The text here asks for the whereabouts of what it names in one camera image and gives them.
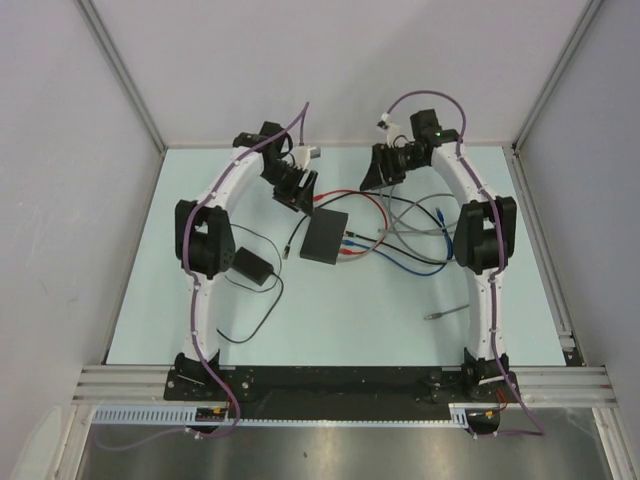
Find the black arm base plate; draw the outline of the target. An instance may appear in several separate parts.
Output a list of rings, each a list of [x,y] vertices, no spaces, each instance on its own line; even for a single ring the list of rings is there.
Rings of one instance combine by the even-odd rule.
[[[465,404],[472,411],[511,406],[516,379],[471,397],[461,383],[460,368],[441,367],[287,367],[217,365],[209,386],[176,382],[169,369],[163,397],[169,402],[229,406],[242,417],[246,408],[340,410],[398,407],[402,412],[422,406]]]

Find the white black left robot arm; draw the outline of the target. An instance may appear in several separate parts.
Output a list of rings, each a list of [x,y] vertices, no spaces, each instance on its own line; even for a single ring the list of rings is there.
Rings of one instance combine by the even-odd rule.
[[[197,398],[214,397],[221,387],[217,372],[220,342],[211,319],[214,289],[231,267],[236,253],[230,215],[257,178],[273,187],[272,198],[306,215],[313,213],[317,172],[309,167],[321,156],[315,146],[295,146],[286,128],[265,122],[259,133],[243,132],[233,141],[230,163],[195,200],[175,207],[175,253],[189,278],[189,330],[176,356],[176,382],[184,382]]]

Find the black network switch box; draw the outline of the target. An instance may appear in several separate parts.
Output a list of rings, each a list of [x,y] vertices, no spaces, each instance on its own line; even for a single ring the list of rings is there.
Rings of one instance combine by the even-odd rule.
[[[305,260],[335,265],[348,218],[345,212],[317,208],[311,216],[299,256]]]

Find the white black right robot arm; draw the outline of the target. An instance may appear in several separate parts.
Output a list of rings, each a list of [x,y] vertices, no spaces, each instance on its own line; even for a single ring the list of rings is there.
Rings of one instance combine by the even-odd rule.
[[[378,127],[387,140],[372,147],[360,189],[395,186],[408,172],[431,167],[458,202],[453,256],[466,275],[470,318],[461,388],[469,399],[484,401],[509,372],[501,332],[501,291],[515,249],[517,205],[513,198],[495,194],[466,157],[462,135],[442,128],[433,109],[411,115],[410,123],[413,139],[396,146],[400,127],[391,122],[389,112],[381,115]]]

